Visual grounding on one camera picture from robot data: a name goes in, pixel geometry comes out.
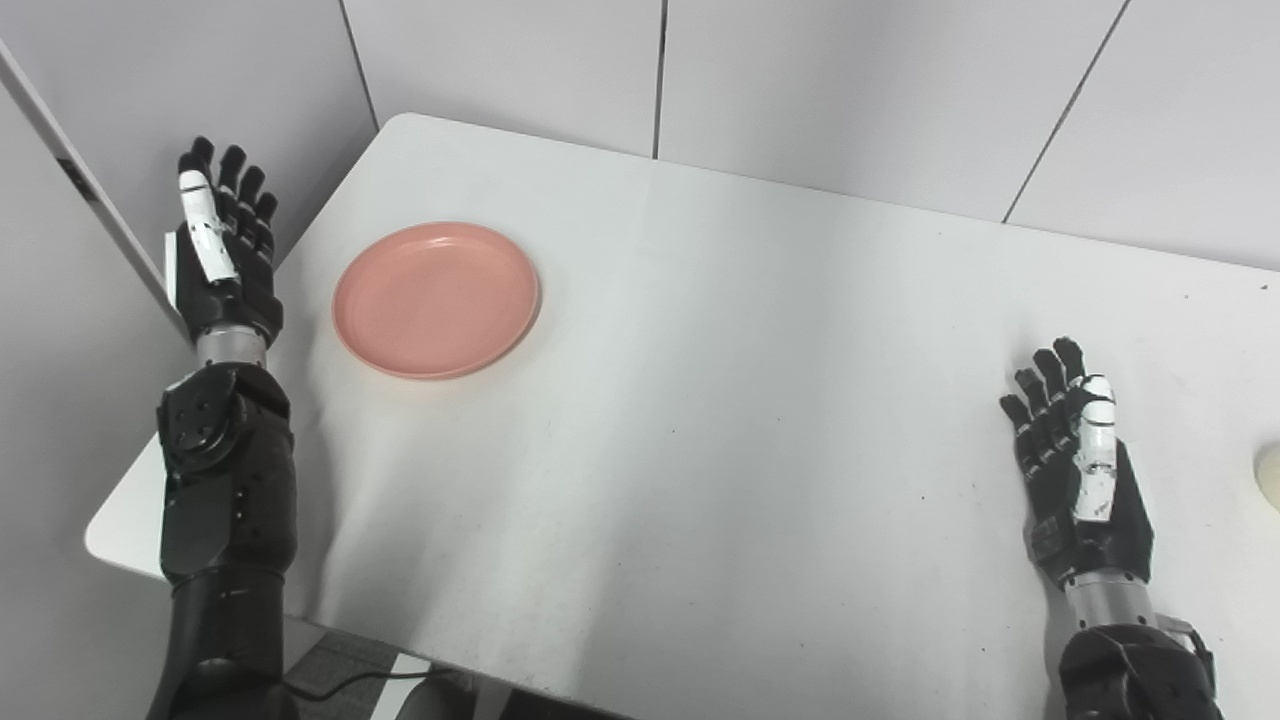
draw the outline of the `pink plate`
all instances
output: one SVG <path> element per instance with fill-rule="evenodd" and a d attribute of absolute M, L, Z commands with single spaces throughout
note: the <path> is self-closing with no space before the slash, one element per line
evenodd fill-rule
<path fill-rule="evenodd" d="M 506 237 L 429 223 L 370 245 L 333 293 L 356 357 L 402 378 L 456 378 L 511 350 L 538 311 L 538 274 Z"/>

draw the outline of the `black cable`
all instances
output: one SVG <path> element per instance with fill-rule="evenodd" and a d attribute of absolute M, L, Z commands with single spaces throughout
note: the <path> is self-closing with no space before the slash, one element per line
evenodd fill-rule
<path fill-rule="evenodd" d="M 445 667 L 439 667 L 439 669 L 431 667 L 430 670 L 425 670 L 421 673 L 387 673 L 387 671 L 361 673 L 358 675 L 352 675 L 347 678 L 346 680 L 338 683 L 333 688 L 319 694 L 307 692 L 297 685 L 285 683 L 284 680 L 280 680 L 280 684 L 284 685 L 284 689 L 289 691 L 296 697 L 300 697 L 307 702 L 324 702 L 326 700 L 333 698 L 333 696 L 340 693 L 342 691 L 347 689 L 348 685 L 358 683 L 360 680 L 421 680 L 424 678 L 433 678 L 436 675 L 443 675 L 445 673 L 449 673 L 449 670 Z"/>

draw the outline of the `panel seam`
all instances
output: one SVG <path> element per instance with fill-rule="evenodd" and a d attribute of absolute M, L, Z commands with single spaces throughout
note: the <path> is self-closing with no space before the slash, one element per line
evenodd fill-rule
<path fill-rule="evenodd" d="M 662 20 L 658 28 L 658 82 L 653 102 L 653 155 L 658 159 L 658 142 L 662 136 L 662 81 L 667 70 L 667 0 L 662 0 Z"/>
<path fill-rule="evenodd" d="M 183 337 L 187 337 L 186 323 L 183 323 L 177 309 L 169 304 L 164 275 L 160 273 L 160 269 L 151 261 L 147 251 L 142 249 L 137 236 L 133 234 L 132 228 L 124 222 L 124 217 L 120 215 L 119 209 L 111 202 L 111 199 L 102 190 L 102 184 L 90 170 L 88 164 L 76 150 L 76 146 L 72 145 L 70 137 L 68 137 L 67 132 L 54 118 L 52 111 L 36 92 L 35 85 L 23 73 L 17 58 L 13 56 L 4 41 L 0 41 L 0 92 L 5 91 L 13 97 L 13 101 L 18 105 L 18 110 L 36 132 L 36 136 L 44 143 L 45 150 L 49 151 L 52 160 L 59 164 L 64 173 L 68 172 L 68 168 L 72 168 L 74 176 L 78 176 L 79 184 L 76 183 L 72 174 L 68 174 L 68 178 L 70 178 L 72 184 L 81 199 L 84 200 L 90 211 L 93 213 L 99 225 L 111 238 L 111 242 L 120 251 L 120 255 L 124 256 L 124 260 L 133 269 L 134 274 L 137 274 L 142 286 L 156 304 L 160 305 L 165 319 Z"/>
<path fill-rule="evenodd" d="M 1001 223 L 1007 223 L 1009 218 L 1014 214 L 1014 209 L 1018 208 L 1018 201 L 1023 199 L 1023 193 L 1027 192 L 1027 186 L 1032 182 L 1032 176 L 1039 169 L 1041 161 L 1044 159 L 1044 154 L 1048 152 L 1048 146 L 1053 143 L 1053 138 L 1057 137 L 1057 132 L 1062 129 L 1062 124 L 1066 122 L 1066 117 L 1071 114 L 1071 109 L 1075 106 L 1075 101 L 1080 97 L 1080 91 L 1084 90 L 1084 83 L 1089 79 L 1089 74 L 1093 73 L 1093 67 L 1098 64 L 1098 58 L 1102 56 L 1102 51 L 1106 50 L 1107 42 L 1111 41 L 1111 36 L 1115 33 L 1116 27 L 1120 24 L 1120 18 L 1124 17 L 1125 10 L 1129 9 L 1129 3 L 1133 0 L 1124 0 L 1120 5 L 1120 12 L 1116 13 L 1114 20 L 1111 20 L 1111 27 L 1107 28 L 1107 33 L 1102 36 L 1102 42 L 1098 44 L 1098 49 L 1093 53 L 1093 58 L 1089 60 L 1088 67 L 1084 68 L 1084 74 L 1080 76 L 1080 82 L 1075 83 L 1075 90 L 1071 91 L 1071 97 L 1068 99 L 1066 106 L 1062 108 L 1062 113 L 1057 117 L 1057 122 L 1053 123 L 1053 129 L 1050 131 L 1048 138 L 1044 140 L 1044 145 L 1041 146 L 1041 151 L 1036 155 L 1036 161 L 1032 163 L 1032 169 L 1023 178 L 1023 184 L 1018 187 L 1018 193 L 1014 195 L 1014 201 L 1009 204 L 1009 210 L 1005 211 L 1005 217 L 1001 218 Z"/>
<path fill-rule="evenodd" d="M 369 118 L 374 120 L 374 129 L 379 128 L 378 113 L 374 111 L 374 96 L 369 94 L 369 81 L 365 78 L 365 64 L 360 60 L 360 49 L 356 47 L 356 33 L 351 29 L 351 18 L 347 15 L 347 0 L 338 0 L 342 10 L 342 26 L 347 29 L 347 42 L 351 44 L 351 56 L 356 59 L 356 74 L 360 76 L 360 88 L 365 92 L 365 102 L 369 105 Z"/>

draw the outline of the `gray floor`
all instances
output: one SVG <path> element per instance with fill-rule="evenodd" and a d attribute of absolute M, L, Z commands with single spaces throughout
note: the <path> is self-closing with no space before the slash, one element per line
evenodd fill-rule
<path fill-rule="evenodd" d="M 365 638 L 326 633 L 284 678 L 307 692 L 320 693 L 342 680 L 375 670 L 388 671 L 397 650 Z M 326 702 L 298 701 L 302 720 L 369 720 L 384 680 L 361 680 Z"/>

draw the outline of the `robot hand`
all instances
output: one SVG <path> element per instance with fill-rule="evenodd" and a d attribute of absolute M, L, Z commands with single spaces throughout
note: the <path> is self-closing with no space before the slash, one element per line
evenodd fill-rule
<path fill-rule="evenodd" d="M 169 300 L 197 343 L 239 327 L 269 346 L 284 318 L 271 279 L 276 200 L 270 192 L 259 196 L 265 174 L 256 165 L 241 177 L 244 151 L 238 146 L 223 155 L 216 186 L 212 158 L 212 143 L 197 137 L 178 161 L 186 222 L 166 236 Z"/>
<path fill-rule="evenodd" d="M 1000 400 L 1014 421 L 1036 516 L 1032 556 L 1059 587 L 1103 569 L 1149 580 L 1153 534 L 1129 452 L 1116 439 L 1111 384 L 1084 374 L 1084 356 L 1070 338 L 1037 351 L 1034 361 L 1039 374 L 1028 368 L 1014 375 L 1029 410 L 1016 395 Z"/>
<path fill-rule="evenodd" d="M 1153 534 L 1116 439 L 1111 384 L 1085 375 L 1070 338 L 1033 359 L 1038 374 L 1014 375 L 1027 404 L 1009 395 L 1000 405 L 1036 520 L 1030 553 L 1075 612 L 1078 632 L 1059 664 L 1068 717 L 1221 720 L 1212 653 L 1147 597 Z"/>

